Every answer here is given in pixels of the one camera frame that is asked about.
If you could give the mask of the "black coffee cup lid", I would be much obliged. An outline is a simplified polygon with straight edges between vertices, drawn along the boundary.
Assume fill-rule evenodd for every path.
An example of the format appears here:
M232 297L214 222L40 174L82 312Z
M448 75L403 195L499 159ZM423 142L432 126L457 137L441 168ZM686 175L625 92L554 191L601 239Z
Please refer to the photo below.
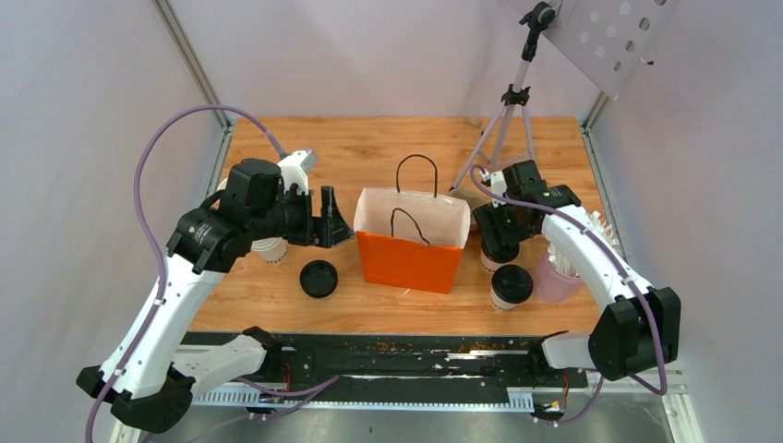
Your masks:
M494 289L507 301L526 302L533 294L534 282L530 273L518 266L508 264L499 268L491 277Z

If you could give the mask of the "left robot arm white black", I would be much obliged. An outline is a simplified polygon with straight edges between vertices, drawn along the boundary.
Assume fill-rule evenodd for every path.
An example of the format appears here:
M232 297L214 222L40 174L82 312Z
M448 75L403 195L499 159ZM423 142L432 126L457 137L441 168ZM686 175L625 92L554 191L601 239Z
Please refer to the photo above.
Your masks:
M261 381L283 369L282 345L258 327L206 353L179 358L176 350L201 305L235 262L256 241L331 248L353 237L331 186L321 189L319 215L312 212L311 150L278 162L245 159L226 186L178 221L161 252L163 275L114 353L83 368L78 386L106 402L124 425L161 434L186 414L193 400L238 377Z

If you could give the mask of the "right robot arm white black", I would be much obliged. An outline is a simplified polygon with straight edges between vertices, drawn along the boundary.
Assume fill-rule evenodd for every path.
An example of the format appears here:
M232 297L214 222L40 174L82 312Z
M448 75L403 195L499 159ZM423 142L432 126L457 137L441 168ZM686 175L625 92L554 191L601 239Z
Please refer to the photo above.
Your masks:
M473 216L491 254L537 235L572 265L601 311L589 333L558 332L539 341L527 360L529 377L550 385L566 368L597 371L610 381L648 369L666 375L679 353L681 300L657 287L623 259L566 185L549 186L534 161L468 175L491 202Z

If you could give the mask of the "orange paper bag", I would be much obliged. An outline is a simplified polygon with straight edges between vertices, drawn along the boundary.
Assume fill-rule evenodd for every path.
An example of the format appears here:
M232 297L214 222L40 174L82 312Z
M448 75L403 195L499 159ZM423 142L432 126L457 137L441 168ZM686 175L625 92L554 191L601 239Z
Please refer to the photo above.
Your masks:
M398 163L395 187L366 187L355 209L354 230L365 281L404 289L450 293L470 233L466 201L442 195L439 170L433 167L428 192L404 190Z

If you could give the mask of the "white paper coffee cup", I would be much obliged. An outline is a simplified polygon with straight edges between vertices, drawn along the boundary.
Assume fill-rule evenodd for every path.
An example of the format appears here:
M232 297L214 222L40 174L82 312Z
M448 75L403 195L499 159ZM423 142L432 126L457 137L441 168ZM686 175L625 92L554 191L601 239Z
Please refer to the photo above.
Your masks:
M517 307L520 302L516 302L514 300L507 301L504 298L500 296L499 293L497 293L494 289L491 289L489 291L489 297L490 297L490 303L492 306L499 310L499 311L509 311Z

